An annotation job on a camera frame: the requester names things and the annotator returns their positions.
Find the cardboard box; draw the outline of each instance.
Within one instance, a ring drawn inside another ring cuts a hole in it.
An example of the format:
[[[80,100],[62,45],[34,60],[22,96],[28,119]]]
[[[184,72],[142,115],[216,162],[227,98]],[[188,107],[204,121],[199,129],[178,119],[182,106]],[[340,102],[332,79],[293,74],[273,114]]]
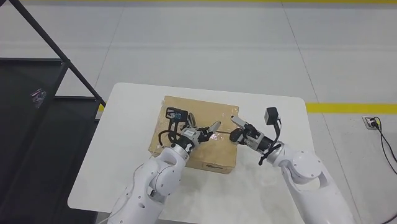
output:
[[[175,107],[193,113],[197,127],[207,127],[219,120],[221,126],[218,131],[230,133],[237,128],[230,120],[232,115],[238,115],[237,106],[165,96],[149,147],[149,151],[154,156],[157,156],[162,151],[162,148],[156,148],[159,145],[158,134],[168,129],[169,119],[165,117],[168,107]],[[178,126],[179,133],[182,126],[183,123]],[[204,171],[229,174],[236,166],[237,146],[230,142],[228,133],[215,133],[210,140],[194,149],[186,166]],[[166,134],[162,135],[161,141],[164,146],[170,146],[171,144]]]

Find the white tabletop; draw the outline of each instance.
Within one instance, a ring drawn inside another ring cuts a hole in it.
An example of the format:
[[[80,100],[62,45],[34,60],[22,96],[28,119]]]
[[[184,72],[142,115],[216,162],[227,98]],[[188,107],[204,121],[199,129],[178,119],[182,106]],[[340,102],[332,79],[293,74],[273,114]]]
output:
[[[150,157],[164,96],[239,106],[239,117],[269,138],[267,107],[282,118],[280,140],[298,150],[314,151],[305,102],[296,97],[118,83],[114,86],[68,199],[71,208],[111,212],[137,166]],[[185,168],[181,186],[168,197],[160,218],[199,224],[303,223],[279,168],[238,147],[229,175]]]

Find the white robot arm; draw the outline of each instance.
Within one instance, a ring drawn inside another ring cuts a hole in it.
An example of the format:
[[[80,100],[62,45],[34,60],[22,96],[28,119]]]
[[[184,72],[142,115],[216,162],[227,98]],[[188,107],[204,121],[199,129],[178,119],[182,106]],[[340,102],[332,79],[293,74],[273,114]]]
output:
[[[171,114],[167,118],[171,120],[178,116],[182,116],[181,119],[187,123],[181,134],[170,131],[171,147],[163,149],[157,158],[151,158],[137,168],[132,184],[115,204],[108,223],[154,224],[163,211],[167,196],[179,186],[181,172],[190,153],[201,142],[208,141],[220,126],[220,122],[215,122],[211,127],[197,128],[193,116],[188,116],[187,112]],[[355,223],[345,199],[322,161],[312,153],[293,150],[278,141],[280,127],[277,122],[281,121],[276,108],[268,108],[265,113],[266,124],[275,127],[275,140],[239,117],[232,116],[231,120],[239,128],[231,132],[230,140],[260,153],[262,158],[259,165],[266,159],[274,167],[281,168],[285,183],[306,224]],[[301,190],[297,187],[297,184],[307,184],[314,179],[320,182],[316,190]]]
[[[197,128],[192,114],[175,108],[168,108],[166,117],[170,119],[169,130],[159,134],[159,142],[162,144],[163,133],[169,133],[171,147],[136,169],[133,182],[113,207],[108,224],[154,224],[163,211],[167,196],[179,186],[190,153],[208,141],[221,125],[215,122],[210,127]],[[176,132],[179,122],[185,122],[181,134]]]
[[[306,224],[353,224],[355,220],[334,179],[328,173],[323,162],[313,153],[297,151],[278,141],[280,122],[276,108],[268,108],[265,113],[267,125],[274,125],[277,138],[271,140],[251,124],[232,116],[239,127],[232,132],[230,140],[247,145],[262,154],[263,159],[274,167],[280,167],[297,209]],[[319,188],[301,190],[303,185],[319,180]]]

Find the black cable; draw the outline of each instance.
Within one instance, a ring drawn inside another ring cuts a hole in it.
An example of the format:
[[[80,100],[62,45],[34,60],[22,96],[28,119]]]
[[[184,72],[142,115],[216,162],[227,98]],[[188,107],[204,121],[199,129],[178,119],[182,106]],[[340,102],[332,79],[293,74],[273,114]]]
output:
[[[161,146],[163,146],[163,143],[161,142],[161,135],[162,134],[164,134],[164,133],[171,133],[173,136],[181,136],[179,133],[177,133],[177,132],[175,132],[174,130],[164,130],[164,131],[161,131],[160,133],[159,133],[159,143],[160,143],[160,145]]]
[[[224,131],[216,131],[215,133],[225,133],[225,134],[227,134],[227,135],[230,134],[230,132],[224,132]]]
[[[389,149],[390,149],[391,155],[393,156],[393,159],[394,159],[394,160],[396,161],[396,163],[397,163],[396,156],[395,156],[393,150],[391,149],[391,146],[390,146],[389,142],[387,141],[387,139],[386,139],[385,136],[383,135],[383,132],[382,132],[382,122],[381,122],[381,120],[380,120],[379,117],[374,117],[373,119],[374,119],[374,121],[375,121],[374,126],[377,128],[377,130],[378,130],[379,133],[380,133],[380,143],[381,143],[381,145],[382,145],[383,154],[385,155],[385,158],[386,158],[387,162],[389,163],[390,168],[394,171],[395,174],[397,174],[396,170],[395,170],[394,167],[391,165],[391,163],[390,163],[390,161],[389,161],[389,159],[388,159],[388,157],[387,157],[387,155],[386,155],[385,147],[383,146],[383,140],[385,140],[386,144],[389,146]],[[390,222],[392,222],[395,218],[397,218],[397,214],[396,214],[395,216],[391,217],[389,220],[387,220],[387,221],[385,221],[385,222],[382,222],[382,224],[390,223]]]
[[[388,159],[388,157],[387,157],[387,155],[386,155],[385,146],[383,145],[383,140],[384,140],[384,141],[386,142],[386,144],[389,146],[390,153],[391,153],[391,155],[393,156],[393,159],[396,161],[396,163],[397,163],[397,158],[396,158],[396,156],[395,156],[395,154],[394,154],[394,152],[393,152],[393,149],[391,149],[391,146],[390,146],[389,142],[387,141],[387,139],[386,139],[385,136],[383,135],[383,132],[382,132],[382,122],[381,122],[380,118],[379,118],[379,117],[375,117],[374,119],[375,119],[375,127],[377,128],[377,130],[378,130],[379,133],[380,133],[380,143],[381,143],[381,145],[382,145],[383,154],[385,155],[385,158],[386,158],[386,160],[387,160],[387,163],[389,163],[390,168],[391,168],[391,169],[394,171],[394,173],[397,175],[397,171],[396,171],[396,170],[394,169],[394,167],[391,165],[391,163],[390,163],[390,161],[389,161],[389,159]]]
[[[393,217],[391,217],[389,220],[387,220],[386,222],[383,222],[382,224],[387,224],[389,222],[391,222],[392,220],[394,220],[395,218],[397,218],[397,214]]]

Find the power outlet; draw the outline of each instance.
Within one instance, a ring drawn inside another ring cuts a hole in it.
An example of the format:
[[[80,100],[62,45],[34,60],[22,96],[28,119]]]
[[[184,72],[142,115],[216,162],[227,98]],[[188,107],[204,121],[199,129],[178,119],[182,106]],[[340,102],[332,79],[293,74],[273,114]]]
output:
[[[365,127],[369,130],[376,130],[376,127],[372,127],[371,123],[373,123],[375,120],[370,120],[372,119],[373,116],[362,116],[362,120],[364,121]]]

